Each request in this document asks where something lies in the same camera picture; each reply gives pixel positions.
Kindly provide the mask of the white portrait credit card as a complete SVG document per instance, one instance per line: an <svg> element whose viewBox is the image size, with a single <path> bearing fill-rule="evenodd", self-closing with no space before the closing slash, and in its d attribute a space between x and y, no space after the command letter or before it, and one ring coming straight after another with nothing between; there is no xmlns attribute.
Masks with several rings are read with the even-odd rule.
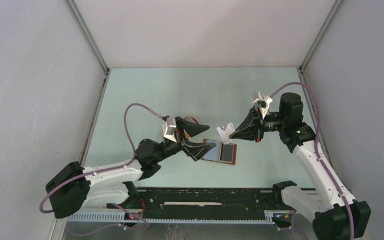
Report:
<svg viewBox="0 0 384 240"><path fill-rule="evenodd" d="M220 138L221 138L221 141L224 143L224 144L230 144L233 140L230 138L231 134L233 134L235 132L235 127L233 125L232 122L228 123L228 124L225 124L225 125L222 125L222 126L218 126L216 128Z"/></svg>

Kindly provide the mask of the black credit card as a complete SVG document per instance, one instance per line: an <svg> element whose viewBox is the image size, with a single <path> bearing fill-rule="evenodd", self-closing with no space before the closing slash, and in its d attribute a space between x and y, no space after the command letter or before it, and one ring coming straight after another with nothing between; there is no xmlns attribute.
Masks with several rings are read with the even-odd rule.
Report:
<svg viewBox="0 0 384 240"><path fill-rule="evenodd" d="M234 144L223 144L221 146L220 158L221 162L232 163L234 160L235 145Z"/></svg>

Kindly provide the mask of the brown leather card holder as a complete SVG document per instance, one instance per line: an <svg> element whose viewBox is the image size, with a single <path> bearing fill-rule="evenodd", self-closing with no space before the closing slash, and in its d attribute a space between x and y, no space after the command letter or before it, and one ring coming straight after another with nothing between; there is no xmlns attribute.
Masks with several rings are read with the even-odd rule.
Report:
<svg viewBox="0 0 384 240"><path fill-rule="evenodd" d="M227 165L235 165L236 164L236 156L237 156L237 148L238 148L236 144L231 143L231 144L234 144L234 146L235 146L235 148L234 148L235 153L234 153L233 162L223 162L223 161L220 161L220 155L221 155L221 148L222 148L222 145L224 143L220 142L220 141L210 140L210 139L204 139L204 143L214 143L214 144L216 144L216 147L213 148L211 151L209 151L205 156L203 156L201 158L201 160L209 161L209 162L213 162L213 163L227 164Z"/></svg>

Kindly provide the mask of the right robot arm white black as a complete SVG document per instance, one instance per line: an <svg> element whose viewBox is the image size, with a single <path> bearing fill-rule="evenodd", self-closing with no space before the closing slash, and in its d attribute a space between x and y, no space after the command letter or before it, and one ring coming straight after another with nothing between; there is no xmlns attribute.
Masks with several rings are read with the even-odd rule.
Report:
<svg viewBox="0 0 384 240"><path fill-rule="evenodd" d="M233 140L260 142L265 132L278 132L280 140L300 162L314 184L319 199L305 193L293 181L273 185L271 204L298 211L312 224L319 240L351 240L364 236L371 215L366 201L357 201L328 164L313 128L303 121L304 104L297 93L281 95L279 110L269 112L270 96L254 91L253 107L229 135Z"/></svg>

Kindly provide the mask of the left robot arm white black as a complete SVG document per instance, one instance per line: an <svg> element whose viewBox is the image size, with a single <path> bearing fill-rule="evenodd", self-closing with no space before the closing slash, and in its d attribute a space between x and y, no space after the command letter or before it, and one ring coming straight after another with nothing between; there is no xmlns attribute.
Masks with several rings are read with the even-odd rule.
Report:
<svg viewBox="0 0 384 240"><path fill-rule="evenodd" d="M161 161L183 152L196 162L215 148L214 143L190 141L191 137L209 130L209 125L179 116L166 116L164 120L170 135L162 142L141 140L132 159L93 167L83 167L78 161L68 163L45 186L52 207L49 212L56 219L63 219L81 209L107 204L133 208L138 202L134 182L152 177L161 169Z"/></svg>

